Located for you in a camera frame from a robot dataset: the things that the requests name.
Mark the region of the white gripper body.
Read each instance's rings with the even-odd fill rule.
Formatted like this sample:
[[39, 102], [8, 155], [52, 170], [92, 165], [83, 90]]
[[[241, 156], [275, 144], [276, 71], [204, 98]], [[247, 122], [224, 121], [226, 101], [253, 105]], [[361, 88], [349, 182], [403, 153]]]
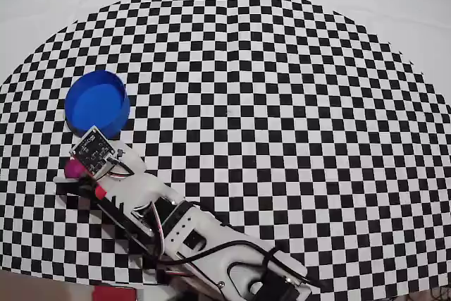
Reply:
[[134, 175], [127, 178], [105, 176], [101, 179], [101, 187], [106, 191], [107, 200], [113, 202], [127, 217], [132, 217], [133, 209], [146, 207], [160, 197], [165, 197], [173, 206], [183, 201], [183, 196], [176, 190], [145, 172], [147, 167], [137, 152], [127, 145], [113, 147], [122, 151], [118, 160], [130, 168]]

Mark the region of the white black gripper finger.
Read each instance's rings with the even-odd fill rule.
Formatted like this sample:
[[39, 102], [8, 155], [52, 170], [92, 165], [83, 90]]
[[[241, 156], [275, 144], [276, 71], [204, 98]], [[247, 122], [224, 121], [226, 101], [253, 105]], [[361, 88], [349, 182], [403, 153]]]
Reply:
[[93, 201], [102, 211], [112, 216], [120, 214], [117, 206], [106, 197], [106, 191], [91, 176], [82, 176], [76, 179], [54, 177], [56, 192], [59, 195], [72, 194]]

